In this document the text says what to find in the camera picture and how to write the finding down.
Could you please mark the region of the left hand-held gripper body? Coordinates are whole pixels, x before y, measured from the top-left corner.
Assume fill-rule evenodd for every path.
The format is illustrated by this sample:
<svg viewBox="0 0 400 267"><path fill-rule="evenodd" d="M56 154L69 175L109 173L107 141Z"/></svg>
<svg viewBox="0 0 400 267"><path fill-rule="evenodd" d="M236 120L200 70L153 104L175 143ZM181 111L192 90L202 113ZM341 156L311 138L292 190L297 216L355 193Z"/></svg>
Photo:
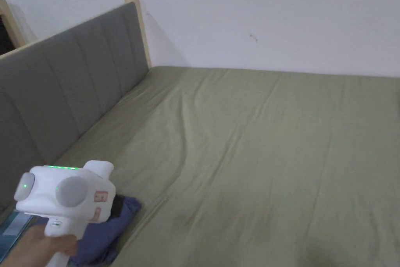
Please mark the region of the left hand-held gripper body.
<svg viewBox="0 0 400 267"><path fill-rule="evenodd" d="M113 170L111 162L90 160L81 168L41 165L23 173L14 194L16 210L45 218L48 237L75 235L78 240L76 254L56 253L46 267L68 266L71 257L84 251L88 226L111 218L116 197Z"/></svg>

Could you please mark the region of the person's left hand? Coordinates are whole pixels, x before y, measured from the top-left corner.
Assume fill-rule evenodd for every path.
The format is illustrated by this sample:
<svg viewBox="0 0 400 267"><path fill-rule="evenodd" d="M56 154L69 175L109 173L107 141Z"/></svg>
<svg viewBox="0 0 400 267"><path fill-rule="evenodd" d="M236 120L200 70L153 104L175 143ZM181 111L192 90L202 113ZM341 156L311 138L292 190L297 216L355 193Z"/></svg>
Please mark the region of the person's left hand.
<svg viewBox="0 0 400 267"><path fill-rule="evenodd" d="M45 226L28 229L4 262L5 267L45 267L54 254L73 256L77 252L75 235L48 237Z"/></svg>

